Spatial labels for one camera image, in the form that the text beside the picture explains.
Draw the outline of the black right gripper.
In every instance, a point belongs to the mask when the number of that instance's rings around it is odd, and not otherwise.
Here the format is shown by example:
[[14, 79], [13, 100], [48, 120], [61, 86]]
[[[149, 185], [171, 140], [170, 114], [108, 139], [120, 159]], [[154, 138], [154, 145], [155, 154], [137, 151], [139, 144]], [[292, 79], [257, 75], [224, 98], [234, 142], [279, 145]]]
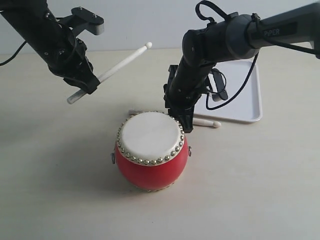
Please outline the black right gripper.
[[209, 90], [207, 79], [207, 75], [194, 77], [188, 74], [170, 74], [167, 83], [163, 85], [167, 113], [180, 122], [185, 133], [191, 133], [194, 129], [194, 108], [200, 97]]

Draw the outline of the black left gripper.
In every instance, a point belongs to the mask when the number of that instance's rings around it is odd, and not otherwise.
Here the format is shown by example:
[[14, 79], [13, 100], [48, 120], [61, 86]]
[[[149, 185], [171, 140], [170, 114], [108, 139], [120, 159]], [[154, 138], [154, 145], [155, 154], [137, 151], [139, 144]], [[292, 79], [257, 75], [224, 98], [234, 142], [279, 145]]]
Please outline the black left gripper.
[[99, 85], [98, 78], [93, 73], [93, 66], [86, 57], [86, 44], [75, 36], [64, 24], [58, 22], [61, 28], [61, 46], [54, 53], [53, 66], [49, 70], [72, 87], [92, 94]]

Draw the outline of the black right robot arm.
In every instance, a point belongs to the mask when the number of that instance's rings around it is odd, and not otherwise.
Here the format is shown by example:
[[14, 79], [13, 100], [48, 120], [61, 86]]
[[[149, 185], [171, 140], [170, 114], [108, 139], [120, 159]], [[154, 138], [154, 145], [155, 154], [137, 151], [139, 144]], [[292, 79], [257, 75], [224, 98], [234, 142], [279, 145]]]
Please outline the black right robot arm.
[[182, 58], [168, 68], [164, 101], [168, 114], [183, 133], [193, 130], [194, 109], [202, 95], [229, 104], [233, 98], [226, 91], [227, 80], [216, 68], [218, 63], [253, 59], [263, 47], [278, 46], [298, 52], [320, 55], [320, 4], [314, 2], [265, 19], [258, 14], [226, 13], [216, 4], [202, 0], [222, 17], [221, 22], [201, 14], [205, 28], [190, 29], [182, 39]]

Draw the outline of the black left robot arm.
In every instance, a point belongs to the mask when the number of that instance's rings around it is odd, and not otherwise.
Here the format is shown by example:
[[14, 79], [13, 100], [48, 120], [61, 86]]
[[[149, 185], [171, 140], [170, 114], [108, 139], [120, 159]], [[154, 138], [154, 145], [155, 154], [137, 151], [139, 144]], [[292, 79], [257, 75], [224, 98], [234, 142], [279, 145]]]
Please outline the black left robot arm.
[[70, 86], [92, 94], [100, 84], [89, 62], [87, 46], [78, 38], [82, 31], [100, 35], [104, 19], [84, 7], [57, 18], [45, 0], [2, 0], [0, 14], [44, 60], [55, 76]]

